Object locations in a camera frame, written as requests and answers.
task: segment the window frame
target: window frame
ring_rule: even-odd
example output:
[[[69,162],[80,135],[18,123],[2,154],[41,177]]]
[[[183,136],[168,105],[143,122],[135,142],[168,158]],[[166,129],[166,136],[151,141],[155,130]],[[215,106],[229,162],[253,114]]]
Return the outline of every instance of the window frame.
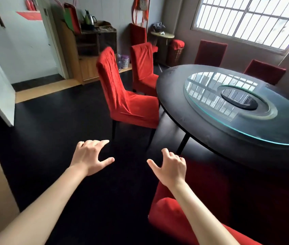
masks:
[[[251,46],[254,46],[254,47],[257,47],[257,48],[260,48],[260,49],[264,49],[264,50],[267,50],[269,52],[273,52],[273,53],[276,53],[276,54],[282,55],[282,56],[285,56],[287,53],[289,53],[289,45],[288,45],[288,47],[286,49],[282,50],[282,49],[278,49],[278,48],[275,48],[275,47],[271,47],[271,46],[255,43],[255,42],[252,42],[252,41],[248,41],[248,40],[245,40],[245,39],[236,38],[235,36],[228,36],[228,35],[225,35],[225,34],[220,34],[218,32],[212,32],[212,31],[209,31],[209,30],[206,30],[206,29],[203,29],[203,28],[196,27],[195,24],[196,24],[196,21],[197,21],[198,16],[199,16],[199,10],[200,10],[202,4],[204,4],[203,1],[204,0],[199,0],[199,2],[198,2],[197,9],[196,9],[196,12],[195,12],[195,16],[193,18],[192,25],[191,25],[191,28],[190,28],[191,30],[200,31],[200,32],[204,32],[204,33],[207,33],[207,34],[214,35],[216,37],[221,37],[221,38],[225,38],[225,39],[230,39],[232,41],[237,41],[237,42],[240,42],[240,43],[248,44],[248,45],[251,45]],[[244,10],[243,16],[248,11],[249,5],[250,4],[248,4],[248,7]]]

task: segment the forearm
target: forearm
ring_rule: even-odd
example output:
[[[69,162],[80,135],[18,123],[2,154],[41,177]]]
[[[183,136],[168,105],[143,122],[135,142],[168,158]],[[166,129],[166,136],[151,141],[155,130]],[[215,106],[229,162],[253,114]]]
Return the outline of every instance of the forearm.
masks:
[[[45,244],[67,201],[87,170],[79,164],[66,171],[0,233],[0,245]]]
[[[198,199],[186,182],[170,190],[186,215],[200,245],[239,244]]]

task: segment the wicker basket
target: wicker basket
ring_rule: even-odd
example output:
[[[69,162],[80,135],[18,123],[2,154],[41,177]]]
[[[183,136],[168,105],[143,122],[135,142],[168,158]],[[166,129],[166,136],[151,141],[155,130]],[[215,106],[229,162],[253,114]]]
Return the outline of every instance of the wicker basket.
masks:
[[[166,64],[170,67],[179,65],[180,56],[182,54],[184,47],[175,50],[172,46],[168,46],[168,53],[166,58]]]

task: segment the silver kettle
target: silver kettle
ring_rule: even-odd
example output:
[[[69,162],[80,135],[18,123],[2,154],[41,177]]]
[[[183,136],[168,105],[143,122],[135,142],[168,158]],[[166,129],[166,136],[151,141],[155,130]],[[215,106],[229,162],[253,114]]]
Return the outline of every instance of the silver kettle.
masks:
[[[86,15],[85,15],[85,16],[88,18],[88,19],[86,19],[87,24],[88,24],[88,25],[91,25],[91,26],[94,26],[94,24],[98,22],[97,19],[96,19],[96,17],[90,15],[88,10],[85,10],[85,12],[86,12]]]

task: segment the person's left hand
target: person's left hand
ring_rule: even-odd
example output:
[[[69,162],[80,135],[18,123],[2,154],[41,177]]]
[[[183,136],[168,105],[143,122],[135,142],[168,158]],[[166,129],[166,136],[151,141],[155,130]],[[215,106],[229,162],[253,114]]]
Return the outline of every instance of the person's left hand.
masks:
[[[109,143],[109,140],[87,140],[85,142],[78,142],[75,149],[71,165],[82,164],[86,166],[87,176],[92,175],[115,161],[113,157],[107,158],[100,162],[98,155],[101,149]]]

